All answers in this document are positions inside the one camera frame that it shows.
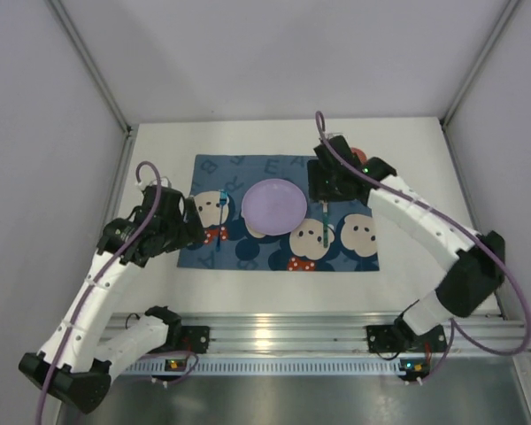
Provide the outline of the blue handled fork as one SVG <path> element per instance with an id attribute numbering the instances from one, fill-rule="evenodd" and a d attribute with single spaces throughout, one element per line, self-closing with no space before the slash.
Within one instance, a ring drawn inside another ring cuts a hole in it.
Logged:
<path id="1" fill-rule="evenodd" d="M 218 233 L 218 236 L 217 236 L 215 251 L 220 251 L 224 209 L 225 209 L 225 207 L 227 205 L 227 201 L 228 201 L 227 192 L 222 189 L 219 192 L 219 225 L 218 225 L 219 233 Z"/>

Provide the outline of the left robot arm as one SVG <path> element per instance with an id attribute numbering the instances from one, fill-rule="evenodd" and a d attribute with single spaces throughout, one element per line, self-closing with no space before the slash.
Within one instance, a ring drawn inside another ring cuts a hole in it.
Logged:
<path id="1" fill-rule="evenodd" d="M 152 306 L 138 322 L 106 343 L 103 332 L 127 286 L 148 261 L 206 238 L 193 197 L 151 184 L 126 218 L 110 221 L 96 246 L 75 300 L 38 352 L 19 371 L 48 395 L 81 413 L 96 410 L 112 382 L 142 356 L 181 347 L 179 314 Z"/>

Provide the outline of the coral plastic cup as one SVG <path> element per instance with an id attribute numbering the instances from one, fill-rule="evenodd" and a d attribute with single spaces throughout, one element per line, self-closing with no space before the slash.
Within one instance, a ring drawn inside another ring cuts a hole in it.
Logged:
<path id="1" fill-rule="evenodd" d="M 361 149 L 352 147 L 351 151 L 358 157 L 358 160 L 362 164 L 364 164 L 367 161 L 367 156 Z"/>

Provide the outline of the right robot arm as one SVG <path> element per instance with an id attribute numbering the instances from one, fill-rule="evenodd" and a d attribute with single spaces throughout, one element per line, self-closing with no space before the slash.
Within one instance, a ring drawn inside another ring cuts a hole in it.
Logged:
<path id="1" fill-rule="evenodd" d="M 499 288 L 503 274 L 491 259 L 504 258 L 505 242 L 498 233 L 483 236 L 437 217 L 395 168 L 377 157 L 361 163 L 341 135 L 320 143 L 314 152 L 307 165 L 313 201 L 357 200 L 393 221 L 446 273 L 434 290 L 395 319 L 392 329 L 403 344 L 412 344 L 451 318 L 469 317 Z"/>

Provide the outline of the blue cartoon placemat cloth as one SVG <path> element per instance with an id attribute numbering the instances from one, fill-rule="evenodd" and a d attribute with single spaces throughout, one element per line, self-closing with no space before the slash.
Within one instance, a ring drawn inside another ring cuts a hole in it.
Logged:
<path id="1" fill-rule="evenodd" d="M 328 204 L 329 246 L 323 247 L 322 206 L 309 201 L 304 222 L 291 233 L 265 236 L 249 229 L 242 198 L 257 182 L 283 179 L 308 192 L 307 156 L 196 156 L 191 194 L 206 233 L 204 245 L 184 249 L 182 268 L 288 272 L 372 272 L 379 268 L 372 212 L 358 201 Z M 219 192 L 228 195 L 220 251 Z"/>

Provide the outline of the purple plastic plate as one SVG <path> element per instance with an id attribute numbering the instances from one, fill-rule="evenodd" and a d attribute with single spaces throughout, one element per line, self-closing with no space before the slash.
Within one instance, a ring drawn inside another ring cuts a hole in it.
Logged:
<path id="1" fill-rule="evenodd" d="M 246 226 L 265 236 L 282 236 L 304 221 L 308 204 L 303 191 L 283 179 L 266 179 L 251 186 L 242 198 Z"/>

